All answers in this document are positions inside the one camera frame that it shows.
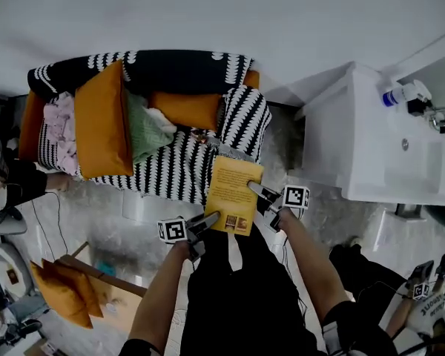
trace orange pillow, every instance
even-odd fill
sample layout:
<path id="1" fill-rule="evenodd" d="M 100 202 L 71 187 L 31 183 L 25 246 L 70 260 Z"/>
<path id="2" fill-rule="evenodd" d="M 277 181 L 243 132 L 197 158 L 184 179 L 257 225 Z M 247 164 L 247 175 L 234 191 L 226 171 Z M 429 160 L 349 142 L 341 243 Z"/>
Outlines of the orange pillow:
<path id="1" fill-rule="evenodd" d="M 76 90 L 74 115 L 82 176 L 134 175 L 122 60 Z"/>
<path id="2" fill-rule="evenodd" d="M 259 71 L 249 70 L 245 75 L 243 85 L 259 89 L 260 74 Z"/>
<path id="3" fill-rule="evenodd" d="M 80 271 L 61 265 L 58 262 L 50 263 L 48 260 L 43 259 L 42 264 L 46 272 L 49 272 L 79 294 L 88 309 L 89 315 L 104 317 L 96 292 L 90 284 L 88 276 Z"/>
<path id="4" fill-rule="evenodd" d="M 92 329 L 88 310 L 79 295 L 35 263 L 31 262 L 30 266 L 39 291 L 49 307 L 64 319 L 85 329 Z"/>
<path id="5" fill-rule="evenodd" d="M 39 132 L 43 124 L 43 108 L 46 102 L 30 90 L 22 117 L 18 158 L 38 161 Z"/>
<path id="6" fill-rule="evenodd" d="M 180 95 L 157 91 L 151 94 L 149 105 L 161 110 L 174 124 L 216 131 L 220 99 L 217 93 Z"/>

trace floor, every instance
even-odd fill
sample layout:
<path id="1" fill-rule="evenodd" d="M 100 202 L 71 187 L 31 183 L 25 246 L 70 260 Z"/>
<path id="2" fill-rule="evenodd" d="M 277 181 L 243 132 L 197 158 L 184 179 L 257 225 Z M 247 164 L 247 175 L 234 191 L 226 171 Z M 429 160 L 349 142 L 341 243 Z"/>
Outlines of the floor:
<path id="1" fill-rule="evenodd" d="M 300 167 L 303 123 L 294 124 L 292 113 L 280 108 L 271 107 L 271 112 L 274 118 L 263 145 L 262 164 L 266 168 L 263 184 L 278 191 L 287 183 L 310 187 L 310 208 L 302 221 L 315 238 L 328 248 L 353 235 L 360 236 L 363 253 L 370 260 L 405 277 L 419 263 L 430 259 L 439 261 L 445 252 L 445 229 L 427 213 L 423 214 L 427 218 L 425 222 L 409 224 L 389 215 L 395 208 L 393 205 L 347 201 L 335 188 L 289 177 L 288 169 Z M 168 251 L 168 245 L 157 238 L 155 221 L 179 215 L 188 219 L 202 212 L 201 206 L 141 197 L 134 192 L 92 182 L 72 182 L 67 192 L 59 193 L 59 201 L 55 195 L 47 194 L 35 200 L 34 206 L 50 244 L 43 236 L 32 203 L 25 203 L 20 209 L 28 231 L 10 237 L 25 259 L 39 262 L 43 257 L 52 260 L 62 256 L 66 246 L 71 253 L 87 240 L 94 250 L 95 264 L 106 262 L 115 268 L 117 277 L 145 287 Z M 58 222 L 65 242 L 59 235 Z M 272 251 L 281 258 L 283 234 L 275 235 L 267 228 L 261 231 Z M 230 255 L 233 268 L 240 267 L 242 260 L 235 239 L 230 239 Z M 317 335 L 318 346 L 323 349 L 320 326 L 290 248 L 289 268 L 300 296 L 309 306 L 307 326 Z M 191 264 L 187 261 L 180 280 L 166 355 L 179 354 L 188 303 L 185 291 L 191 272 Z M 41 321 L 46 336 L 68 355 L 117 355 L 127 336 L 104 325 L 83 330 L 62 320 L 54 311 L 42 316 Z"/>

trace green towel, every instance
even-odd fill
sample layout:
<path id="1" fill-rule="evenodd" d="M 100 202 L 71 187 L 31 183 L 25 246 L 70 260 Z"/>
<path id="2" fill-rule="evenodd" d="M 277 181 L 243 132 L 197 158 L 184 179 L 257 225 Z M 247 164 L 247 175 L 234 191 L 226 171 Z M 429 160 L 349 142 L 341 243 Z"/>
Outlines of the green towel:
<path id="1" fill-rule="evenodd" d="M 171 144 L 173 134 L 163 132 L 145 110 L 143 96 L 127 92 L 128 124 L 131 131 L 133 163 L 143 162 L 158 148 Z"/>

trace black sleeve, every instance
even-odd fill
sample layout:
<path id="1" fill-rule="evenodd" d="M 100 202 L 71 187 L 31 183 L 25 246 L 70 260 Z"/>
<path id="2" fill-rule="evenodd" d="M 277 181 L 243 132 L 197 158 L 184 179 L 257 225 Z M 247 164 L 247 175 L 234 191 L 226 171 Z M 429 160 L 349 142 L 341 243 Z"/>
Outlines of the black sleeve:
<path id="1" fill-rule="evenodd" d="M 148 341 L 130 339 L 125 342 L 119 356 L 160 356 L 160 353 Z"/>
<path id="2" fill-rule="evenodd" d="M 323 338 L 329 355 L 349 355 L 350 350 L 366 356 L 398 354 L 388 334 L 354 302 L 339 303 L 326 315 Z"/>

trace sink basin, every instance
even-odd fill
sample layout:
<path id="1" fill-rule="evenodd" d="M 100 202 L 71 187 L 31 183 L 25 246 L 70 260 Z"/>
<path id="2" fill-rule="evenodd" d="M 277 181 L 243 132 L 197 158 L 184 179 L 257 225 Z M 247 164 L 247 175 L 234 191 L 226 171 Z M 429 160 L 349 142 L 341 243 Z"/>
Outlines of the sink basin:
<path id="1" fill-rule="evenodd" d="M 395 87 L 356 63 L 296 116 L 306 116 L 300 177 L 341 188 L 349 200 L 445 205 L 445 136 L 406 104 L 385 107 Z"/>

